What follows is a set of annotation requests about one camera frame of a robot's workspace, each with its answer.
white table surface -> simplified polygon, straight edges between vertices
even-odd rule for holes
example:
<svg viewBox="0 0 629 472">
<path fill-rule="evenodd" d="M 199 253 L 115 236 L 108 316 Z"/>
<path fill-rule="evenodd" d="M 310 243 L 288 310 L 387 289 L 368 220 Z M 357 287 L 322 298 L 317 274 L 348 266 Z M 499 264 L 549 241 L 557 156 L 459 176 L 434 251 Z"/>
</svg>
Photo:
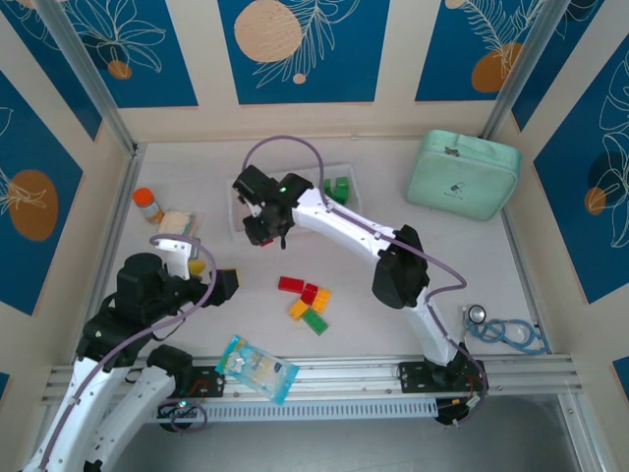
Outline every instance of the white table surface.
<svg viewBox="0 0 629 472">
<path fill-rule="evenodd" d="M 476 222 L 446 212 L 414 206 L 404 196 L 415 162 L 418 140 L 318 139 L 311 142 L 326 164 L 351 163 L 363 199 L 364 216 L 381 224 L 409 224 L 420 234 L 428 254 L 456 268 L 468 280 L 465 290 L 435 301 L 452 329 L 463 331 L 461 307 L 483 305 L 490 318 L 531 320 L 523 289 L 499 215 Z M 197 236 L 220 268 L 239 271 L 240 288 L 231 301 L 192 315 L 168 344 L 196 356 L 219 356 L 233 334 L 278 356 L 388 356 L 421 354 L 422 348 L 402 314 L 379 303 L 371 292 L 373 269 L 362 259 L 314 233 L 287 238 L 264 248 L 236 243 L 227 225 L 225 181 L 238 175 L 255 142 L 151 144 L 147 146 L 138 186 L 148 186 L 164 209 L 201 213 Z M 312 167 L 310 151 L 277 142 L 258 150 L 252 163 L 267 172 Z M 133 205 L 129 210 L 108 293 L 126 257 L 155 252 L 148 224 Z M 288 308 L 296 294 L 277 290 L 280 275 L 303 278 L 332 291 L 323 317 L 330 328 L 316 336 L 304 322 L 294 322 Z M 452 283 L 438 267 L 429 267 L 432 288 Z M 476 354 L 515 353 L 504 344 L 489 345 L 467 336 Z M 144 349 L 149 352 L 151 343 Z"/>
</svg>

plastic bag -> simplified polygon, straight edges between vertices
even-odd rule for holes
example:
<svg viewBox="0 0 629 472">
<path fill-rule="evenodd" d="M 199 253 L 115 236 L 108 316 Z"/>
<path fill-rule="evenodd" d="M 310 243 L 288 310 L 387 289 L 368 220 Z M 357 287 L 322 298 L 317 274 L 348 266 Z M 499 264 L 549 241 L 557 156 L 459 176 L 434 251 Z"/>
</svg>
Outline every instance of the plastic bag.
<svg viewBox="0 0 629 472">
<path fill-rule="evenodd" d="M 240 336 L 234 336 L 216 367 L 216 372 L 232 376 L 241 384 L 281 405 L 299 367 L 271 356 Z"/>
</svg>

red block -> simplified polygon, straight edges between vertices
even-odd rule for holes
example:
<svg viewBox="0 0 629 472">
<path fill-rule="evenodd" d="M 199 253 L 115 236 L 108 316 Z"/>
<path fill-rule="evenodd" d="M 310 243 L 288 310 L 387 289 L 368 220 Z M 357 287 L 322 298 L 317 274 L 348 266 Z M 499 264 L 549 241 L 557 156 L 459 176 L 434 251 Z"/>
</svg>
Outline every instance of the red block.
<svg viewBox="0 0 629 472">
<path fill-rule="evenodd" d="M 302 292 L 302 301 L 306 305 L 311 305 L 316 298 L 316 292 L 318 292 L 318 287 L 316 285 L 312 285 L 311 283 L 307 283 L 304 291 Z"/>
<path fill-rule="evenodd" d="M 277 288 L 285 292 L 302 293 L 304 291 L 304 280 L 291 277 L 279 277 Z"/>
</svg>

mint green case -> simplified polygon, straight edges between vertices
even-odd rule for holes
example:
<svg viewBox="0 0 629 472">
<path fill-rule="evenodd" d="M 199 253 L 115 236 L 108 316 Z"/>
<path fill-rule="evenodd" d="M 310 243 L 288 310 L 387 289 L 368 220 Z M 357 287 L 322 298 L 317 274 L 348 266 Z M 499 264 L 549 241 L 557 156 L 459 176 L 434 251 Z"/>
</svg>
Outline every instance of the mint green case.
<svg viewBox="0 0 629 472">
<path fill-rule="evenodd" d="M 491 219 L 520 176 L 518 149 L 447 131 L 422 139 L 407 198 L 473 219 Z"/>
</svg>

green block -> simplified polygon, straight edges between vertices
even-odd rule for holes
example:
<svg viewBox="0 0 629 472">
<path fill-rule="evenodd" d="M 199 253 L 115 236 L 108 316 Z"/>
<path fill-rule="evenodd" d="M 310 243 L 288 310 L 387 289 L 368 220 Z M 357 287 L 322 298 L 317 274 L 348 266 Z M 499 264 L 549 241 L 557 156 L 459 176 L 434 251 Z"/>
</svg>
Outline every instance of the green block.
<svg viewBox="0 0 629 472">
<path fill-rule="evenodd" d="M 348 179 L 347 177 L 339 177 L 338 179 L 336 179 L 336 188 L 338 189 L 339 187 L 343 189 L 349 189 L 350 179 Z"/>
<path fill-rule="evenodd" d="M 323 181 L 323 191 L 330 198 L 332 197 L 332 182 L 330 181 L 330 179 L 325 179 Z"/>
<path fill-rule="evenodd" d="M 346 187 L 336 187 L 332 198 L 339 204 L 345 205 L 350 198 L 350 189 Z"/>
<path fill-rule="evenodd" d="M 316 333 L 317 336 L 321 336 L 323 332 L 327 329 L 328 324 L 323 320 L 322 317 L 318 315 L 318 313 L 312 308 L 308 308 L 304 315 L 302 316 L 302 320 L 304 320 L 308 326 Z"/>
</svg>

